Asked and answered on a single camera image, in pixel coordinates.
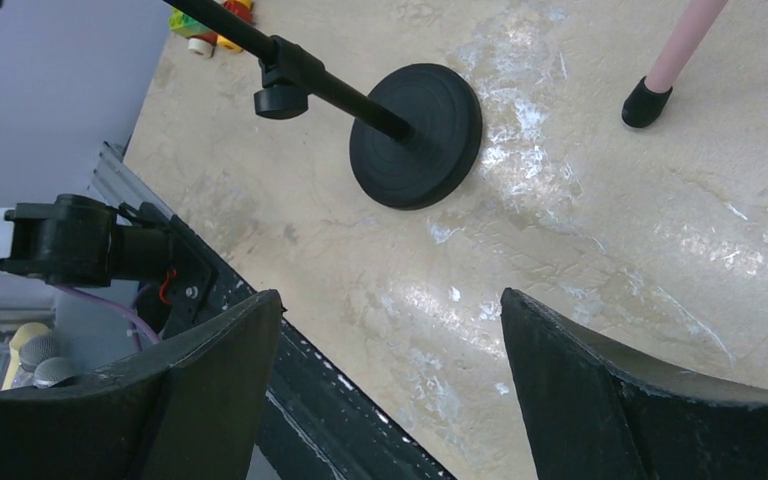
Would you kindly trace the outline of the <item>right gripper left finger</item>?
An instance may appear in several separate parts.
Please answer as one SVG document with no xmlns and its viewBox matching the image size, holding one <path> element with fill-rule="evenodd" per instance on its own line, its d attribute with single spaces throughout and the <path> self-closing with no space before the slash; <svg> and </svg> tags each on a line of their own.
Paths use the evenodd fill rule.
<svg viewBox="0 0 768 480">
<path fill-rule="evenodd" d="M 0 392 L 0 479 L 243 479 L 283 305 L 259 292 L 53 387 Z"/>
</svg>

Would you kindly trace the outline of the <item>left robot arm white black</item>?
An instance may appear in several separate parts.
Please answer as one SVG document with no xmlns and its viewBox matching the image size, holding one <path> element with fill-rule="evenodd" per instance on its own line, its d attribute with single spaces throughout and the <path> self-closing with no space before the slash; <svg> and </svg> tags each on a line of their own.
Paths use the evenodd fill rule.
<svg viewBox="0 0 768 480">
<path fill-rule="evenodd" d="M 77 194 L 0 208 L 0 274 L 74 288 L 155 284 L 164 303 L 186 313 L 217 277 L 194 235 L 156 204 L 112 206 Z"/>
</svg>

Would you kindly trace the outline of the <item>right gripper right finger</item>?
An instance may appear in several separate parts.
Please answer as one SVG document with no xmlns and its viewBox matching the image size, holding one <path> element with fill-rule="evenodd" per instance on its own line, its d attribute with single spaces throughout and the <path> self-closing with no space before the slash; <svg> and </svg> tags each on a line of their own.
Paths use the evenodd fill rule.
<svg viewBox="0 0 768 480">
<path fill-rule="evenodd" d="M 504 346 L 542 479 L 768 479 L 768 390 L 665 362 L 525 293 Z"/>
</svg>

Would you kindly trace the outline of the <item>pink music stand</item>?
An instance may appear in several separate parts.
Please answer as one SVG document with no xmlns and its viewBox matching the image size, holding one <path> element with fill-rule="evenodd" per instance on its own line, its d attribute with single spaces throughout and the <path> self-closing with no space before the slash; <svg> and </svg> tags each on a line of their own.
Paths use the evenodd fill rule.
<svg viewBox="0 0 768 480">
<path fill-rule="evenodd" d="M 693 0 L 679 18 L 658 58 L 625 99 L 621 119 L 634 129 L 653 124 L 662 114 L 673 86 L 728 0 Z"/>
</svg>

